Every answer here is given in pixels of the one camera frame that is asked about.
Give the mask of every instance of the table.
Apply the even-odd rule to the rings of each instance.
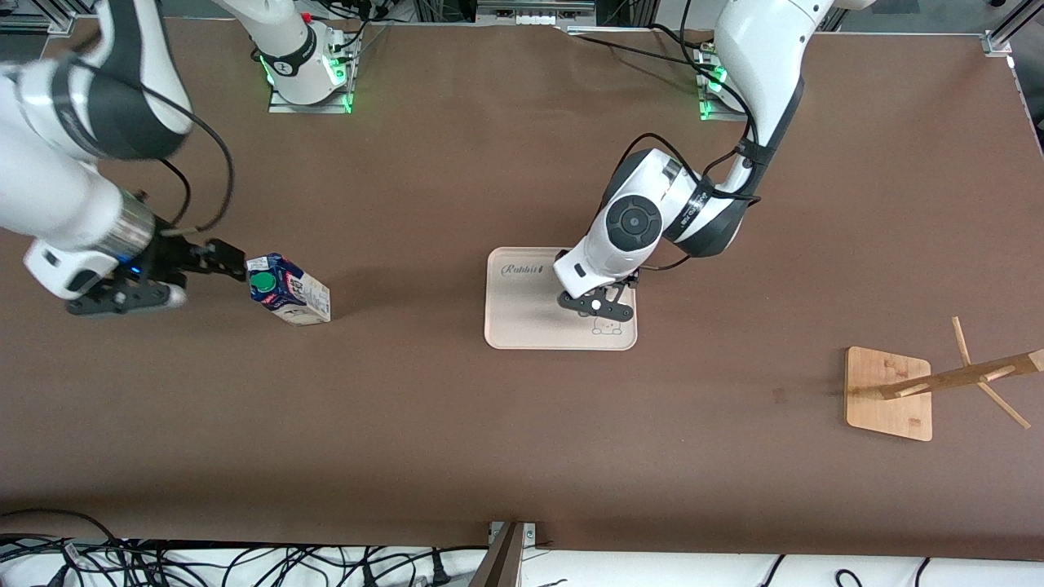
[[[698,166],[731,148],[741,125],[699,121],[684,67],[546,27],[396,26],[353,114],[268,115],[238,24],[168,27],[240,170],[214,236],[298,262],[335,321],[292,328],[221,277],[176,312],[76,319],[0,235],[3,509],[167,538],[452,544],[518,518],[561,548],[1044,548],[1044,381],[997,384],[1027,431],[974,389],[936,397],[930,443],[841,417],[849,346],[956,367],[951,315],[973,357],[1044,346],[1044,166],[975,37],[815,36],[732,248],[643,279],[634,349],[552,353],[485,345],[485,258],[574,244],[642,132]],[[190,221],[217,207],[218,157],[197,132],[174,158]],[[177,207],[158,164],[104,172]]]

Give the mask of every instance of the wooden panel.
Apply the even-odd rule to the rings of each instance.
[[[865,428],[919,441],[931,440],[931,393],[893,400],[853,393],[923,377],[931,373],[928,361],[862,347],[845,353],[845,421]]]

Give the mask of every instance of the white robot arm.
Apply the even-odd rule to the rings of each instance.
[[[327,63],[333,33],[306,24],[292,0],[218,3],[254,36],[287,100],[311,103],[343,84]],[[25,264],[73,313],[175,307],[185,301],[183,272],[241,280],[242,253],[169,235],[170,225],[97,172],[99,159],[165,159],[192,128],[142,91],[190,111],[159,2],[102,1],[97,13],[99,42],[87,53],[0,64],[0,227],[35,237]],[[123,277],[142,289],[129,291]]]
[[[753,130],[736,146],[728,177],[714,185],[658,149],[625,158],[610,180],[587,235],[554,263],[566,291],[559,303],[630,320],[606,288],[634,279],[661,236],[689,257],[725,251],[801,101],[805,46],[832,5],[859,9],[873,0],[732,0],[714,44],[733,89],[750,108]]]

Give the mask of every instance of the metal bracket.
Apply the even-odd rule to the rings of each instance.
[[[993,31],[987,30],[979,36],[979,41],[982,42],[982,52],[986,53],[988,57],[1006,57],[1012,54],[1012,44],[1004,41],[1000,45],[994,45],[993,37],[991,36]]]
[[[522,549],[537,544],[537,524],[493,522],[490,538],[493,544],[468,587],[517,587]]]
[[[490,522],[490,544],[496,540],[497,536],[500,534],[500,530],[504,527],[507,522]],[[523,522],[522,523],[523,548],[532,548],[537,545],[537,524],[535,522]]]

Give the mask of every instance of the wooden dowel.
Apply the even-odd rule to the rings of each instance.
[[[987,373],[986,375],[980,376],[979,377],[979,383],[989,383],[990,381],[993,381],[994,379],[1000,379],[1004,375],[1011,374],[1013,371],[1015,371],[1015,368],[1012,367],[1011,365],[1009,365],[1007,367],[1001,367],[997,371],[991,371],[990,373]]]
[[[969,365],[968,367],[962,367],[960,369],[954,369],[938,375],[926,375],[924,377],[900,381],[898,383],[867,388],[864,390],[859,390],[859,392],[864,393],[864,395],[870,397],[875,397],[877,394],[880,394],[882,399],[898,399],[900,397],[924,394],[927,393],[929,389],[932,392],[938,392],[942,390],[949,390],[951,388],[972,385],[979,382],[979,377],[992,374],[1006,367],[1012,367],[1013,369],[1003,375],[997,376],[998,379],[1002,377],[1011,377],[1013,375],[1025,375],[1027,373],[1039,373],[1040,371],[1044,371],[1044,350],[1012,355],[977,365]],[[922,383],[927,383],[929,386],[916,392],[906,391]],[[900,396],[898,395],[900,392],[906,393],[904,396]]]
[[[907,397],[907,396],[912,396],[912,395],[918,394],[918,393],[924,393],[930,386],[931,385],[929,385],[928,383],[919,383],[917,385],[914,385],[914,386],[910,386],[910,388],[906,388],[905,390],[901,390],[901,391],[896,392],[896,397],[904,398],[904,397]]]
[[[957,350],[960,352],[960,361],[965,363],[965,367],[968,367],[972,363],[972,357],[970,354],[968,354],[968,343],[965,342],[965,331],[963,328],[960,328],[960,319],[957,316],[953,316],[952,319],[950,319],[950,321],[953,323],[953,335],[956,336],[957,338]],[[982,390],[982,392],[984,392],[986,395],[989,396],[994,403],[1000,406],[1000,408],[1003,409],[1005,414],[1011,416],[1012,420],[1018,422],[1019,425],[1022,426],[1023,428],[1028,428],[1029,422],[1026,421],[1025,418],[1020,416],[1019,413],[1016,412],[1015,408],[1012,407],[1006,401],[1001,399],[1001,397],[997,395],[997,392],[993,391],[993,388],[987,385],[988,382],[989,380],[982,381],[981,379],[979,379],[978,381],[979,389]]]
[[[957,337],[957,350],[960,351],[960,361],[968,367],[972,363],[972,357],[968,354],[968,343],[965,342],[965,331],[960,328],[960,319],[953,316],[953,335]]]
[[[1012,407],[1011,405],[1007,404],[1006,401],[1001,399],[1000,396],[997,395],[997,392],[993,391],[993,388],[987,385],[986,383],[979,383],[978,386],[980,390],[986,392],[986,395],[990,396],[990,398],[993,399],[993,401],[995,401],[997,405],[1000,406],[1001,409],[1007,413],[1007,415],[1012,417],[1012,420],[1018,422],[1019,425],[1022,426],[1023,428],[1029,427],[1029,422],[1027,422],[1026,419],[1023,418],[1022,416],[1019,416],[1019,413],[1016,412],[1014,407]]]

